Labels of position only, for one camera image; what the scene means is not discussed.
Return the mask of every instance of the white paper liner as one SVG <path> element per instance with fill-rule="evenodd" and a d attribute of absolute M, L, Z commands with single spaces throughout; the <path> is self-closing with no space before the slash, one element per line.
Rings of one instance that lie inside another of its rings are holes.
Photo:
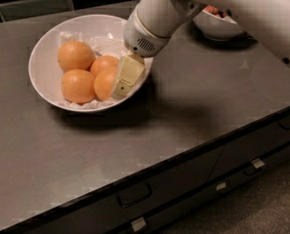
<path fill-rule="evenodd" d="M 62 31 L 60 32 L 60 46 L 67 41 L 81 41 L 88 44 L 94 51 L 96 57 L 110 55 L 117 58 L 122 58 L 123 56 L 129 54 L 128 50 L 124 46 L 122 40 L 113 39 L 113 36 L 108 33 L 107 37 L 93 37 L 91 35 L 83 34 L 82 32 L 70 32 Z M 68 100 L 59 101 L 58 105 L 69 107 L 72 109 L 105 109 L 111 107 L 126 98 L 129 98 L 144 82 L 145 78 L 149 73 L 149 68 L 145 66 L 144 75 L 138 80 L 135 86 L 131 89 L 128 95 L 123 99 L 109 98 L 105 101 L 100 101 L 99 99 L 93 99 L 91 102 L 85 104 L 77 104 L 75 102 L 69 102 Z"/>

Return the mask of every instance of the countertop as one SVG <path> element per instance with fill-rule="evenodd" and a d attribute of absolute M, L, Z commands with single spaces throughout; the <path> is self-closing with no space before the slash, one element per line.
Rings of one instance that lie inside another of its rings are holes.
<path fill-rule="evenodd" d="M 290 105 L 290 69 L 251 39 L 206 40 L 190 21 L 121 105 L 78 115 L 28 77 L 37 41 L 74 17 L 128 18 L 134 2 L 0 23 L 0 230 Z M 290 233 L 290 162 L 161 233 Z"/>

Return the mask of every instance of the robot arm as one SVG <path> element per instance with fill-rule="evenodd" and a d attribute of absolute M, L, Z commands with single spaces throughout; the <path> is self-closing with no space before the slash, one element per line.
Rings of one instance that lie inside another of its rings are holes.
<path fill-rule="evenodd" d="M 125 27 L 126 47 L 144 58 L 156 56 L 205 5 L 229 14 L 290 67 L 290 0 L 141 0 Z"/>

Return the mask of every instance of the orange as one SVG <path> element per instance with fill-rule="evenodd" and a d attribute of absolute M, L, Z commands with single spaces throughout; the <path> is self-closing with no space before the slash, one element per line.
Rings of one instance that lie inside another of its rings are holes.
<path fill-rule="evenodd" d="M 107 67 L 99 72 L 95 79 L 95 92 L 100 100 L 111 97 L 111 91 L 116 79 L 117 66 Z"/>
<path fill-rule="evenodd" d="M 62 94 L 71 102 L 90 102 L 96 97 L 94 81 L 95 76 L 87 70 L 69 70 L 62 78 Z"/>
<path fill-rule="evenodd" d="M 87 70 L 95 59 L 92 48 L 79 41 L 67 41 L 58 50 L 58 63 L 64 72 L 71 69 Z"/>
<path fill-rule="evenodd" d="M 109 55 L 104 55 L 99 58 L 96 58 L 96 60 L 93 62 L 90 68 L 90 71 L 96 77 L 101 70 L 110 66 L 117 66 L 118 62 L 119 62 L 118 58 Z"/>

